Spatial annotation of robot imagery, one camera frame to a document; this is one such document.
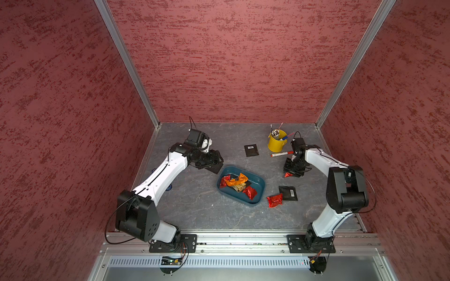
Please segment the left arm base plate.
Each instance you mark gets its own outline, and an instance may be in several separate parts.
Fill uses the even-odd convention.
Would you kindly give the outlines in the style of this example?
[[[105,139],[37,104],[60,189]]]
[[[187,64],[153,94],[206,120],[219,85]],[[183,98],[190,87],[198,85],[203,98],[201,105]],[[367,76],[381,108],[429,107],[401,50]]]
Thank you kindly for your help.
[[[196,234],[177,234],[170,243],[162,241],[151,241],[149,246],[150,253],[164,254],[184,254],[195,253],[198,236]]]

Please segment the black yellow oolong tea bag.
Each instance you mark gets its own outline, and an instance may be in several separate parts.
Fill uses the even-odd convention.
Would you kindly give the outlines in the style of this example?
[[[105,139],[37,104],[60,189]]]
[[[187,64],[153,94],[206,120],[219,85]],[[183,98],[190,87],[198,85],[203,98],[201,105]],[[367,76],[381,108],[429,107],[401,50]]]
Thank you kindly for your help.
[[[241,193],[241,192],[243,192],[246,188],[248,188],[249,186],[250,186],[250,184],[247,184],[247,183],[241,183],[241,184],[239,184],[239,185],[231,186],[231,188],[232,188],[233,190],[235,190],[236,192]]]

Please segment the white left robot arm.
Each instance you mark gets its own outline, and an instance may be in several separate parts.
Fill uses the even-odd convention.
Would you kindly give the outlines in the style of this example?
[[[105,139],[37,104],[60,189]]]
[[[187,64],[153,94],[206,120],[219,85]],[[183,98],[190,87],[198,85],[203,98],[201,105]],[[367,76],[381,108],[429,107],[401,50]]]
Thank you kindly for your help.
[[[157,206],[167,188],[189,165],[197,169],[220,168],[223,158],[216,150],[174,144],[149,178],[133,190],[120,193],[115,228],[143,242],[177,243],[178,227],[162,221]]]

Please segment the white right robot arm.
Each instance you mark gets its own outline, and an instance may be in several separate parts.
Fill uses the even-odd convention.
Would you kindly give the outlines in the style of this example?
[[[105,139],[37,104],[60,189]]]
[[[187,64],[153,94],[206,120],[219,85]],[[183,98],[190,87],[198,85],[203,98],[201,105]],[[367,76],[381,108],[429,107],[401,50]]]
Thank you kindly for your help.
[[[309,252],[332,251],[334,233],[354,213],[369,206],[369,195],[363,169],[343,163],[317,146],[294,147],[284,172],[302,177],[311,166],[327,177],[326,202],[321,215],[308,226],[303,245]]]

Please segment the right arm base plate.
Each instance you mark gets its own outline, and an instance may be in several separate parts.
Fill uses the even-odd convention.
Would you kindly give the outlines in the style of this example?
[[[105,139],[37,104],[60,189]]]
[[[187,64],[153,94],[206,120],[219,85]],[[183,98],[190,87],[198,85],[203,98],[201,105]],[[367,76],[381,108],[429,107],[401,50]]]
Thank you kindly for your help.
[[[287,235],[287,245],[291,254],[334,254],[336,252],[332,237],[321,238],[310,234]]]

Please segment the orange tea bag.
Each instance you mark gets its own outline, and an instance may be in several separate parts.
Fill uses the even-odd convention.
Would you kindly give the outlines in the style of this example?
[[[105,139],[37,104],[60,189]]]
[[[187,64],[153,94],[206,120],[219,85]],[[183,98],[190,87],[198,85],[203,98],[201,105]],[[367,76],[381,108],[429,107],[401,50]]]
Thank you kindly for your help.
[[[248,181],[248,177],[242,173],[239,175],[229,174],[225,176],[225,184],[228,187],[245,184]]]

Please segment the black tea bag with label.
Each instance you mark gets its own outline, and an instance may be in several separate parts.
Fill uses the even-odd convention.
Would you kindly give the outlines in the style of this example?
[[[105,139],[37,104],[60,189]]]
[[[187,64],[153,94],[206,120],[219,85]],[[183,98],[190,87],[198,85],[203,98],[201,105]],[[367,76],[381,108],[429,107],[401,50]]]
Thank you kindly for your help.
[[[245,153],[246,153],[247,157],[258,156],[259,155],[259,151],[258,151],[258,148],[257,148],[256,144],[245,145],[244,146],[244,150],[245,150]]]

